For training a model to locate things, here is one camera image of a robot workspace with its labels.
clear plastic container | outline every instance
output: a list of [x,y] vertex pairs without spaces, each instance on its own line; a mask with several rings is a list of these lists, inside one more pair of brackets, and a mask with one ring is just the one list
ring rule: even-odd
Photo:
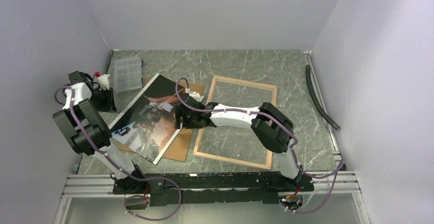
[[140,57],[118,59],[114,62],[113,81],[116,92],[142,88],[142,61]]

photograph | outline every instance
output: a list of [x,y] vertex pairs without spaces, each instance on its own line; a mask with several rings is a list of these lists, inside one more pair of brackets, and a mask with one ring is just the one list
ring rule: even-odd
[[175,129],[176,83],[155,74],[110,125],[115,140],[157,164],[180,129]]

gray marble tabletop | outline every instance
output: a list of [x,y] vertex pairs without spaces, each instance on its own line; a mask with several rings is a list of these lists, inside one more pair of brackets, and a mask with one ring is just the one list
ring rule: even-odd
[[[266,83],[277,86],[277,108],[279,108],[294,123],[294,134],[299,139],[296,153],[306,170],[335,169],[333,149],[330,143],[330,133],[322,117],[312,104],[306,87],[306,62],[302,51],[273,51],[273,50],[208,50],[208,51],[115,51],[108,73],[114,73],[114,61],[118,59],[139,56],[143,61],[142,75],[144,78],[155,73],[177,80],[186,77],[192,83],[205,86],[205,100],[214,75],[232,77],[253,82]],[[218,84],[216,96],[213,100],[224,102],[226,105],[240,104],[240,106],[259,106],[266,99],[267,93],[256,93],[248,88],[241,88],[233,84]],[[118,111],[122,111],[133,97],[139,92],[115,94]],[[117,114],[101,113],[107,124],[110,124]],[[219,131],[236,135],[235,131]],[[223,153],[224,156],[264,163],[265,150],[254,137],[240,132],[239,136],[226,146],[222,142],[213,142],[213,132],[204,132],[202,150],[212,153]],[[198,131],[194,130],[191,138],[187,159],[178,162],[161,159],[153,165],[134,152],[122,153],[132,159],[145,173],[193,173],[193,172],[246,172],[263,171],[243,165],[237,165],[193,155],[193,148]],[[273,156],[271,170],[278,170],[278,162]],[[78,174],[109,174],[110,170],[99,160],[84,155]]]

gray wall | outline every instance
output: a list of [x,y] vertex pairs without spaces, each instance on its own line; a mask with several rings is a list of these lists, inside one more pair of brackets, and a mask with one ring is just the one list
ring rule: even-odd
[[53,92],[109,56],[82,0],[0,0],[1,223],[52,223],[79,159],[54,124]]
[[111,49],[312,49],[337,0],[85,0]]
[[373,223],[432,223],[434,0],[339,0],[313,49]]

black tube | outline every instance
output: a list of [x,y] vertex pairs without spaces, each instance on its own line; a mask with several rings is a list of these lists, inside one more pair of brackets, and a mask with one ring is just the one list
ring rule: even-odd
[[318,98],[316,97],[315,90],[313,89],[312,79],[311,79],[311,66],[306,65],[306,85],[308,86],[309,94],[311,95],[313,104],[315,105],[316,110],[319,112],[319,114],[335,129],[340,129],[339,125],[333,121],[329,115],[327,115],[326,111],[322,109],[321,105],[319,104]]

